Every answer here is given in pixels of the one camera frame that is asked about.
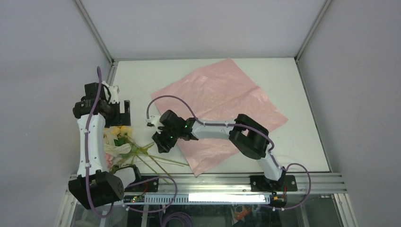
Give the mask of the pink wrapping paper sheet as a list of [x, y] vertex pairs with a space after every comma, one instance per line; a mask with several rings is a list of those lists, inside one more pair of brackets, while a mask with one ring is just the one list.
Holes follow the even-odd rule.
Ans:
[[[212, 121], [230, 120], [246, 114], [268, 131], [288, 121], [262, 88], [232, 59], [198, 68], [150, 96], [160, 113], [172, 110], [184, 119], [192, 117], [191, 112], [200, 120]], [[178, 147], [195, 176], [239, 152], [231, 142], [217, 139], [179, 140]]]

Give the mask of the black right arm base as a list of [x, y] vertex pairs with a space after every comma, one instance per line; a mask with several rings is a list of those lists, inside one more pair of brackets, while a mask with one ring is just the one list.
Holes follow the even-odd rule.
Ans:
[[278, 181], [268, 180], [263, 175], [249, 176], [252, 192], [296, 192], [298, 190], [294, 175], [285, 175]]

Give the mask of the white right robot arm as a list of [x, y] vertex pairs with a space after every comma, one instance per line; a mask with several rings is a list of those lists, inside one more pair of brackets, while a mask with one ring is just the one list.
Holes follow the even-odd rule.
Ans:
[[286, 184], [286, 170], [272, 153], [275, 144], [269, 131], [246, 114], [227, 121], [207, 121], [195, 116], [184, 119], [167, 110], [158, 120], [148, 118], [147, 126], [157, 127], [152, 139], [159, 153], [168, 153], [178, 140], [227, 140], [244, 156], [257, 161], [270, 190], [278, 192]]

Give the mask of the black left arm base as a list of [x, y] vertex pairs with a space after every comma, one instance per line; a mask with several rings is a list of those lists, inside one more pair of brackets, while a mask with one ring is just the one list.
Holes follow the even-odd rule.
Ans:
[[156, 175], [142, 176], [136, 165], [126, 166], [114, 173], [119, 177], [125, 192], [158, 192], [159, 179]]

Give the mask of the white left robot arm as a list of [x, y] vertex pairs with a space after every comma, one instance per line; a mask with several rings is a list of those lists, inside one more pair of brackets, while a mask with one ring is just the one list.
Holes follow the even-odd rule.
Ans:
[[110, 173], [105, 160], [104, 129], [130, 126], [130, 102], [120, 111], [119, 89], [106, 82], [84, 86], [85, 95], [73, 107], [80, 134], [80, 161], [77, 178], [68, 183], [69, 191], [85, 209], [121, 201], [124, 190], [137, 192], [142, 178], [137, 166], [130, 165]]

